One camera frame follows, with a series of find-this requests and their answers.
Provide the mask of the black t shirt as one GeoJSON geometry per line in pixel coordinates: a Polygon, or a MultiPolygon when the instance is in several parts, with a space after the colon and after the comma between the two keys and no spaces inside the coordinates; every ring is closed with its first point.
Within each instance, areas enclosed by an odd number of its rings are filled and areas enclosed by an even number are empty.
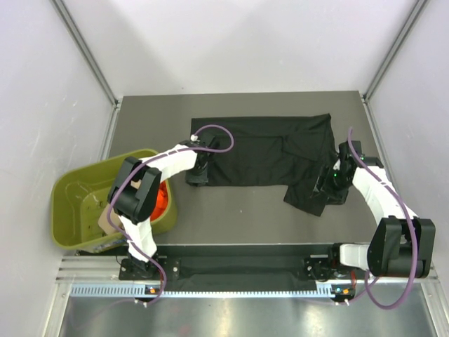
{"type": "Polygon", "coordinates": [[[336,160],[331,116],[194,118],[191,131],[207,132],[220,147],[208,166],[209,187],[285,185],[284,202],[320,216],[328,198],[313,189],[323,166],[336,160]]]}

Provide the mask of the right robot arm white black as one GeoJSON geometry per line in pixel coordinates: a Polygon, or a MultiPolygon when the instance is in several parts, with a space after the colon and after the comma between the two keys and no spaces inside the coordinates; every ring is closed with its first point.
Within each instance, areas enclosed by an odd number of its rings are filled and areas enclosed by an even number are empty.
{"type": "Polygon", "coordinates": [[[416,278],[425,278],[431,267],[435,225],[401,201],[382,162],[364,156],[359,141],[340,144],[334,163],[322,167],[313,194],[340,205],[350,187],[365,200],[377,228],[369,244],[334,244],[327,261],[329,273],[342,278],[357,268],[375,277],[407,277],[414,269],[416,278]]]}

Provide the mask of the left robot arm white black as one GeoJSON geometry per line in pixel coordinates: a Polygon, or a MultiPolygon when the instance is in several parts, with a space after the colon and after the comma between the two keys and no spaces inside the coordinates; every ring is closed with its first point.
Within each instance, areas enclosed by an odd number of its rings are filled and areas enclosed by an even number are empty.
{"type": "Polygon", "coordinates": [[[151,215],[161,183],[184,171],[205,183],[210,157],[228,152],[233,146],[232,140],[229,147],[219,148],[214,136],[194,134],[165,152],[123,160],[107,196],[106,219],[126,238],[128,255],[142,277],[152,278],[159,270],[159,262],[153,257],[157,247],[151,215]]]}

